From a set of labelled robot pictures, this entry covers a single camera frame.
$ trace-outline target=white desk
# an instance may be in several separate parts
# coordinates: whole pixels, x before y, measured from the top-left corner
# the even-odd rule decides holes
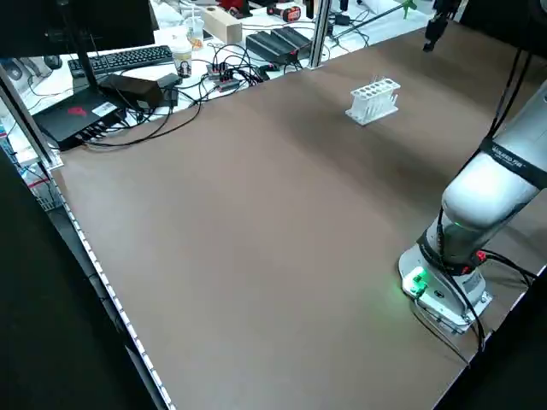
[[[391,9],[398,5],[397,2],[393,0],[380,0],[381,1],[381,8],[380,12],[386,11],[388,9]],[[279,4],[278,7],[280,8],[288,8],[295,5],[295,3],[286,3],[286,4]],[[358,15],[361,15],[363,11],[365,11],[367,8],[362,5],[359,6],[356,3],[351,2],[348,9],[348,15],[355,19]],[[241,20],[242,24],[244,25],[244,38],[245,36],[252,34],[253,32],[257,32],[260,30],[270,30],[275,27],[271,27],[271,25],[279,25],[283,26],[285,23],[278,17],[270,16],[266,14],[266,9],[256,9],[252,11],[252,17],[248,17],[246,19]],[[392,13],[391,15],[387,15],[386,17],[379,19],[371,24],[366,25],[365,27],[362,27],[360,31],[367,34],[369,36],[369,44],[377,44],[379,42],[385,41],[389,38],[394,38],[399,35],[405,34],[407,32],[412,32],[414,30],[420,29],[424,27],[427,24],[427,21],[429,20],[428,15],[424,15],[419,11],[410,10],[407,19],[405,20],[403,18],[404,12],[403,10],[398,10],[397,12]],[[292,24],[293,27],[295,27],[302,35],[304,35],[307,38],[311,38],[314,33],[314,23],[313,21],[306,18],[305,15],[301,18],[300,21],[295,22]],[[345,26],[335,26],[334,28],[334,34],[336,35],[337,32],[342,32],[346,30],[348,27]],[[177,27],[171,27],[171,28],[165,28],[161,29],[155,32],[155,39],[156,44],[167,44],[169,45],[169,42],[172,41],[172,37],[174,34],[177,34],[179,36],[184,36],[185,29],[182,26]],[[200,81],[201,76],[206,73],[206,62],[211,62],[213,60],[213,56],[215,55],[215,49],[212,47],[212,45],[224,45],[218,38],[210,39],[209,41],[206,41],[203,48],[199,51],[195,51],[192,53],[192,76],[189,79],[184,80],[184,84],[182,86],[187,87],[188,85],[197,84]],[[362,37],[356,33],[352,32],[349,34],[346,34],[340,39],[340,45],[342,47],[335,46],[333,41],[330,39],[326,39],[325,46],[326,50],[324,53],[324,61],[328,58],[336,58],[338,56],[347,54],[347,51],[355,51],[359,50],[362,47],[365,46],[364,41]],[[224,49],[221,51],[218,55],[221,61],[223,61],[226,57],[232,55],[234,56],[234,53],[231,52],[231,50],[235,51],[237,54],[243,53],[241,49],[238,47],[230,47],[227,49]],[[108,54],[109,52],[101,52],[99,54]],[[262,65],[265,64],[260,57],[254,55],[250,52],[250,57],[253,60],[253,62],[256,65]],[[73,93],[73,79],[70,74],[70,71],[68,70],[67,61],[69,60],[69,56],[65,55],[62,56],[63,59],[63,66],[61,69],[56,70],[53,72],[53,74],[48,78],[43,80],[41,83],[33,87],[33,90],[35,93],[39,94],[40,96],[48,96],[51,94],[60,93],[58,95],[54,95],[51,97],[37,97],[33,95],[30,91],[23,94],[23,101],[27,105],[27,107],[32,108],[31,114],[36,114],[37,112],[49,107],[50,105],[53,105],[54,103],[57,103],[58,101],[62,100],[63,98],[69,97]],[[307,59],[301,60],[301,63],[303,67],[306,67],[308,64]],[[289,73],[292,70],[292,68],[288,68],[287,72]],[[173,65],[164,65],[164,66],[156,66],[156,67],[143,67],[138,68],[135,70],[132,70],[131,72],[128,72],[126,75],[138,77],[141,79],[159,79],[160,77],[168,74],[168,73],[174,73],[175,69]],[[279,70],[278,72],[271,72],[268,73],[271,79],[275,79],[279,76],[284,75],[283,70]],[[370,79],[363,78],[363,84],[366,84]],[[207,90],[210,90],[214,85],[212,82],[205,82],[205,88]],[[190,88],[185,90],[185,92],[192,98],[199,98],[199,91],[197,87]],[[218,91],[215,91],[210,94],[210,98],[218,97],[220,93]],[[190,102],[185,99],[184,97],[181,97],[179,99],[179,104],[175,108],[175,111],[179,111],[181,109],[187,108]],[[157,113],[158,114],[165,114],[167,112],[167,108],[160,108]],[[4,126],[9,131],[14,122],[11,118],[4,118],[1,119],[4,123]],[[21,164],[28,164],[32,163],[36,160],[36,154],[30,147],[30,144],[27,142],[25,136],[19,129],[19,127],[15,127],[13,131],[9,135],[9,140],[14,148],[14,151],[17,153],[17,159]]]

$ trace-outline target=metal pole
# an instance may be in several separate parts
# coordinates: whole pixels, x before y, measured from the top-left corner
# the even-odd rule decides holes
[[[315,20],[314,38],[311,40],[311,52],[309,54],[309,68],[317,68],[321,64],[323,44],[325,43],[326,29],[328,28],[328,14],[331,10],[332,0],[321,0],[319,13]]]
[[[48,169],[62,165],[59,157],[53,153],[46,142],[31,113],[26,109],[25,103],[19,97],[17,90],[11,84],[11,80],[2,66],[0,66],[0,99],[6,104],[9,112],[14,117],[15,124],[19,125],[44,165]]]

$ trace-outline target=test tube rack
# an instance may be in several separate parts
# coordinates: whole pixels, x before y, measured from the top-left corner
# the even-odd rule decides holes
[[[345,113],[358,124],[365,126],[399,110],[395,103],[401,86],[392,79],[374,80],[371,84],[351,92],[353,105]]]

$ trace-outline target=red device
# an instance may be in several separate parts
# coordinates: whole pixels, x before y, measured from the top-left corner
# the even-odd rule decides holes
[[[300,8],[298,6],[293,6],[288,9],[277,9],[275,7],[268,7],[266,12],[269,15],[278,15],[286,21],[287,23],[292,23],[300,19]]]

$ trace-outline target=power adapter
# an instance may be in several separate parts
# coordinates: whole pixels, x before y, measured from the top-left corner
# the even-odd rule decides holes
[[[114,98],[122,97],[133,107],[155,108],[161,105],[163,92],[155,81],[135,79],[118,74],[110,74],[99,83],[104,94]]]
[[[351,18],[348,15],[335,15],[334,24],[336,26],[349,26],[351,23]]]

